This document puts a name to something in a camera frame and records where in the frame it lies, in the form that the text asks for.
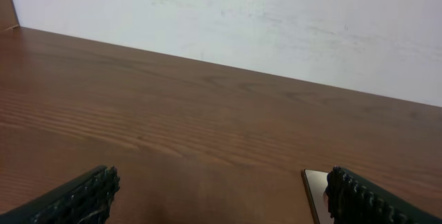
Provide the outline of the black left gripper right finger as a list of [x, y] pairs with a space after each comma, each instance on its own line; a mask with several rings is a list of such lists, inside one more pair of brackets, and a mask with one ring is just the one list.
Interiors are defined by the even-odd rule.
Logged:
[[441, 224], [440, 218], [344, 167], [327, 174], [325, 194], [336, 224]]

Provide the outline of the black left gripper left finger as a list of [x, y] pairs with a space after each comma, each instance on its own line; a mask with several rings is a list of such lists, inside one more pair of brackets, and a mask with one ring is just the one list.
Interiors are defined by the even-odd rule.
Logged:
[[2, 223], [104, 224], [119, 191], [115, 167], [100, 165], [1, 215]]

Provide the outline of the Galaxy S25 Ultra smartphone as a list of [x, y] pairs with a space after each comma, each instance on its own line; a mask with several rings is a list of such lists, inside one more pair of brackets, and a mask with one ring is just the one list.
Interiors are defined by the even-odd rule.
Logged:
[[328, 212], [328, 197], [325, 193], [328, 186], [327, 173], [304, 169], [302, 171], [302, 179], [314, 223], [333, 224], [334, 219]]

